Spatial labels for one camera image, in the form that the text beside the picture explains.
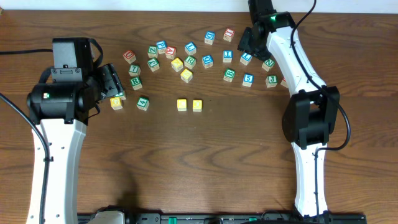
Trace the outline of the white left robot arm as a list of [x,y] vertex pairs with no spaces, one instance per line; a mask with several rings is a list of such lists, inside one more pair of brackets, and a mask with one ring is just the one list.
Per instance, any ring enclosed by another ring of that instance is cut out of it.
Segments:
[[54,65],[27,96],[34,136],[34,173],[28,223],[78,223],[80,152],[90,110],[103,100],[120,102],[124,89],[114,65],[94,58],[95,39],[54,38]]

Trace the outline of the yellow O letter block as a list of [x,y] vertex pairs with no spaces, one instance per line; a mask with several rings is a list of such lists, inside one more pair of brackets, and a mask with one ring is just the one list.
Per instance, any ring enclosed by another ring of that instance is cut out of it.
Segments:
[[203,108],[203,101],[202,100],[193,100],[192,104],[193,112],[201,112]]

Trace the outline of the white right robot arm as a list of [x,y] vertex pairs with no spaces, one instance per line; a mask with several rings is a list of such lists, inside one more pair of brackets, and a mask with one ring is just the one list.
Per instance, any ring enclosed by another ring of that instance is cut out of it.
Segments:
[[282,130],[295,154],[295,210],[303,219],[323,215],[328,211],[325,149],[335,127],[340,93],[313,69],[289,12],[277,12],[271,0],[249,0],[248,6],[253,26],[245,29],[238,50],[259,60],[273,58],[289,89]]

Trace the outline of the yellow C letter block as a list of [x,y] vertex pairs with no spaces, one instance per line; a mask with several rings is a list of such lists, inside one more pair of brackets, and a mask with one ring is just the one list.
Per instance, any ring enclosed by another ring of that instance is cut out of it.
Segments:
[[186,111],[187,110],[187,100],[186,99],[178,99],[177,100],[177,110],[178,111]]

